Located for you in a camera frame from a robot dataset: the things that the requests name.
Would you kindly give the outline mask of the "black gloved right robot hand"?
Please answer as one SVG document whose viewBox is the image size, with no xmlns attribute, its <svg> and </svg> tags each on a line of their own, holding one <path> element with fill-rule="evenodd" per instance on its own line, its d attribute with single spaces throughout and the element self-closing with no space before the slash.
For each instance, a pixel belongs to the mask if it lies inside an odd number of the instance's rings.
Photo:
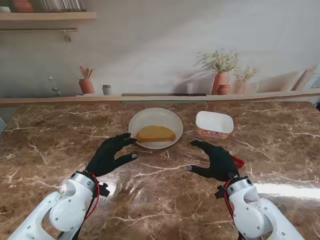
<svg viewBox="0 0 320 240">
<path fill-rule="evenodd" d="M 228 182 L 230 177 L 239 176 L 238 168 L 228 151 L 205 141 L 193 140 L 192 146 L 202 149 L 209 157 L 209 167 L 189 165 L 187 169 L 205 178 L 214 178 L 220 182 Z"/>
</svg>

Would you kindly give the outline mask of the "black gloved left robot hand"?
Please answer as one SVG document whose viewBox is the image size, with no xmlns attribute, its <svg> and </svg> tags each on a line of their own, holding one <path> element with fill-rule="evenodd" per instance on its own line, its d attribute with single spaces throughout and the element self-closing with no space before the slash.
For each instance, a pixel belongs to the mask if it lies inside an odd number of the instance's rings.
<svg viewBox="0 0 320 240">
<path fill-rule="evenodd" d="M 96 177 L 104 176 L 115 169 L 132 162 L 137 158 L 136 153 L 122 155 L 115 159 L 117 152 L 124 147 L 132 145 L 137 140 L 131 137 L 130 133 L 123 133 L 106 139 L 96 150 L 94 156 L 85 168 L 85 171 Z"/>
</svg>

